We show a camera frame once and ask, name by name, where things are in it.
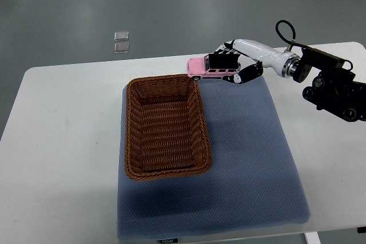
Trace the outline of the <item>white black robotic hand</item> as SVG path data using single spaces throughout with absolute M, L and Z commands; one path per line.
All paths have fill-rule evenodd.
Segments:
M 280 52 L 260 42 L 247 39 L 234 39 L 219 46 L 216 54 L 238 53 L 255 61 L 254 64 L 241 69 L 238 73 L 223 77 L 223 80 L 243 84 L 252 81 L 263 74 L 264 68 L 273 69 L 283 78 L 293 75 L 300 57 L 290 51 Z

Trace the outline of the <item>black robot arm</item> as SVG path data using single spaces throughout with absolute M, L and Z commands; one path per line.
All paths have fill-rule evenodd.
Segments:
M 353 63 L 319 49 L 296 42 L 293 25 L 280 20 L 275 25 L 277 35 L 288 44 L 286 53 L 293 46 L 300 47 L 301 57 L 295 57 L 282 66 L 283 75 L 301 83 L 311 68 L 320 70 L 311 86 L 303 90 L 303 98 L 316 105 L 317 110 L 329 113 L 347 121 L 365 121 L 365 83 L 354 80 Z

